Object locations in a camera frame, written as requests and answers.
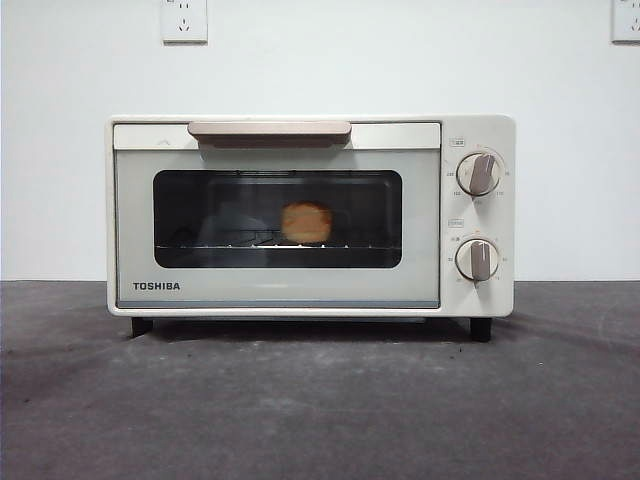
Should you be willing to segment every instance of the timer knob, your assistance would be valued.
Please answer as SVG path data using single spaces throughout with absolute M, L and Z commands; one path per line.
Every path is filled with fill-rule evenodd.
M 500 181 L 499 166 L 495 155 L 473 153 L 465 157 L 456 172 L 460 188 L 469 195 L 479 197 L 496 188 Z
M 487 240 L 468 240 L 456 252 L 456 266 L 468 280 L 489 280 L 498 270 L 498 250 Z

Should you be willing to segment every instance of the wire rack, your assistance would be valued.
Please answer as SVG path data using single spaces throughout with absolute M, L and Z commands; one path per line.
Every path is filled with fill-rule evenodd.
M 214 242 L 193 242 L 180 245 L 156 245 L 156 248 L 181 249 L 243 249 L 243 248 L 354 248 L 372 250 L 400 249 L 398 239 L 385 238 L 380 232 L 363 232 L 349 229 L 333 231 L 331 238 L 323 243 L 293 243 L 280 230 L 227 230 L 216 232 Z

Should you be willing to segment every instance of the black foot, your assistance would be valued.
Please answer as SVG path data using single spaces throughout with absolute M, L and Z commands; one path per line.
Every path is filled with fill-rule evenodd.
M 491 340 L 491 317 L 471 318 L 471 340 L 474 342 L 488 342 Z
M 142 317 L 131 317 L 131 338 L 139 337 L 153 330 L 153 320 Z

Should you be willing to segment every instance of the bread slice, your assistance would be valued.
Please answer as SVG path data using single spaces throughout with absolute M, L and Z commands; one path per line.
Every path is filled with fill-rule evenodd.
M 331 210 L 320 203 L 290 203 L 282 209 L 282 235 L 299 244 L 326 242 L 332 217 Z

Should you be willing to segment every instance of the toshiba logo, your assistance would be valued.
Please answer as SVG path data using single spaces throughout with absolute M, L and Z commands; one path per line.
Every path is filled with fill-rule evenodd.
M 133 282 L 134 290 L 180 290 L 178 282 Z

